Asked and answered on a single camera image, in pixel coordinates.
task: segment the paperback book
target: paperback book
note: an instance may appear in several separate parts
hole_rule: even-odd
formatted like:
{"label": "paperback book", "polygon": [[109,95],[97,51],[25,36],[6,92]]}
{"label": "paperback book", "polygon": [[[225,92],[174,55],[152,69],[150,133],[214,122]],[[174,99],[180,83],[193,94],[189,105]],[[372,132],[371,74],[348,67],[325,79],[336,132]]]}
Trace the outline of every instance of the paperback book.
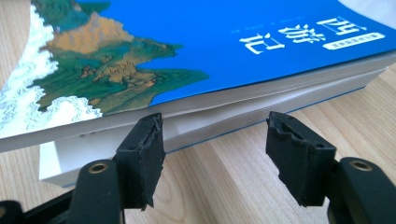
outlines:
{"label": "paperback book", "polygon": [[[364,87],[396,62],[394,39],[335,0],[32,0],[0,148],[45,144],[43,169],[64,174],[161,112],[175,151]],[[87,149],[101,139],[106,153]]]}

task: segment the wooden table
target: wooden table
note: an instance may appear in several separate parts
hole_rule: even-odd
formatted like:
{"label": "wooden table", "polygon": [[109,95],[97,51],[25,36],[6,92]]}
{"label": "wooden table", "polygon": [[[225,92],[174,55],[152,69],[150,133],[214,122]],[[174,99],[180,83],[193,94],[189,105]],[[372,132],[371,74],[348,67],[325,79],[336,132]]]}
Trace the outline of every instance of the wooden table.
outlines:
{"label": "wooden table", "polygon": [[[392,0],[347,0],[394,20]],[[0,1],[1,83],[13,70],[29,33],[29,0]],[[365,89],[291,113],[338,147],[337,159],[360,157],[396,183],[396,64]],[[265,123],[167,155],[155,208],[127,211],[128,223],[327,223],[323,207],[300,207],[265,154]],[[38,181],[38,147],[0,154],[0,201],[24,210],[68,189]]]}

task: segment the clamp jaw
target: clamp jaw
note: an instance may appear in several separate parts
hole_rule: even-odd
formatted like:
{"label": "clamp jaw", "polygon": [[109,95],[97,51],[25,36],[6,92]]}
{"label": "clamp jaw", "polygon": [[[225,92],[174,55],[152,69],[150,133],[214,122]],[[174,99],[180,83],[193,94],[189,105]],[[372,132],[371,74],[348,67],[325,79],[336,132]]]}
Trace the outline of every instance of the clamp jaw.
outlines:
{"label": "clamp jaw", "polygon": [[266,153],[299,205],[329,198],[331,223],[394,223],[396,188],[372,162],[334,159],[336,148],[292,116],[271,112]]}
{"label": "clamp jaw", "polygon": [[74,190],[25,213],[14,201],[0,202],[0,222],[124,223],[124,209],[153,206],[152,196],[163,168],[161,114],[139,120],[113,160],[86,164]]}

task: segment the blue book cover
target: blue book cover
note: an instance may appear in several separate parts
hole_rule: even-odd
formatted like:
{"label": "blue book cover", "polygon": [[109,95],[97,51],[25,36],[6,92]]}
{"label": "blue book cover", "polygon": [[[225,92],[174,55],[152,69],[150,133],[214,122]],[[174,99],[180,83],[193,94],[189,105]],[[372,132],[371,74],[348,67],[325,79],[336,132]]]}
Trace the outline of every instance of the blue book cover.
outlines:
{"label": "blue book cover", "polygon": [[1,91],[0,138],[396,49],[395,30],[336,0],[32,0],[31,10]]}

